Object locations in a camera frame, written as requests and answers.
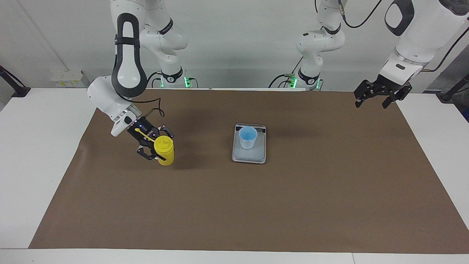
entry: white table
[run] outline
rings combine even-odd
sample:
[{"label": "white table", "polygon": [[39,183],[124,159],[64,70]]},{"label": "white table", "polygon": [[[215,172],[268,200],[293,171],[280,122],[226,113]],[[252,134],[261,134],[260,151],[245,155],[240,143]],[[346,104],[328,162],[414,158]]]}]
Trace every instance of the white table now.
[{"label": "white table", "polygon": [[[398,105],[469,226],[469,124],[453,105],[431,94],[410,94]],[[469,254],[26,249],[94,109],[85,89],[51,88],[32,89],[0,112],[0,263],[469,263]]]}]

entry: brown mat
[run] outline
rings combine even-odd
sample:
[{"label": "brown mat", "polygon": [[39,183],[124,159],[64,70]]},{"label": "brown mat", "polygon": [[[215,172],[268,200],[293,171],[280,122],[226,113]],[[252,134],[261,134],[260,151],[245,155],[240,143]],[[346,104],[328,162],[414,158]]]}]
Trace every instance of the brown mat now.
[{"label": "brown mat", "polygon": [[[149,120],[175,133],[174,164],[137,155],[97,111],[30,248],[469,253],[469,231],[383,98],[360,109],[331,92],[139,99],[156,96],[166,117]],[[236,123],[267,127],[266,164],[231,161]]]}]

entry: yellow bottle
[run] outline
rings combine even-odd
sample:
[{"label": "yellow bottle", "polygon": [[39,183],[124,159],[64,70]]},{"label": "yellow bottle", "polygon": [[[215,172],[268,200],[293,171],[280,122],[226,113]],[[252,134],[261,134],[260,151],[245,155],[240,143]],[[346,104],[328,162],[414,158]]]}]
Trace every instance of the yellow bottle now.
[{"label": "yellow bottle", "polygon": [[156,153],[166,160],[158,159],[159,164],[169,166],[174,161],[174,144],[173,140],[168,136],[159,136],[155,139],[154,147]]}]

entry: yellow bottle lid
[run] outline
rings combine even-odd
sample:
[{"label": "yellow bottle lid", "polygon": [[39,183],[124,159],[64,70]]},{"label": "yellow bottle lid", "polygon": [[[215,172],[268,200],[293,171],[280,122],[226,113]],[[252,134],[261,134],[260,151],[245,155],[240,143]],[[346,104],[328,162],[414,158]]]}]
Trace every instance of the yellow bottle lid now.
[{"label": "yellow bottle lid", "polygon": [[155,139],[155,150],[158,154],[166,154],[173,150],[173,140],[168,136],[159,136]]}]

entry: translucent plastic cup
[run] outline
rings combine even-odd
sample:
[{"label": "translucent plastic cup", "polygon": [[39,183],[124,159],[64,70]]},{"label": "translucent plastic cup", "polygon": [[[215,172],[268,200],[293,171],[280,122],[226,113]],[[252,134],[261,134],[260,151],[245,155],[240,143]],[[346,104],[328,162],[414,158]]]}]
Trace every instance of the translucent plastic cup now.
[{"label": "translucent plastic cup", "polygon": [[251,149],[257,138],[257,130],[252,126],[245,126],[239,130],[239,139],[241,147]]}]

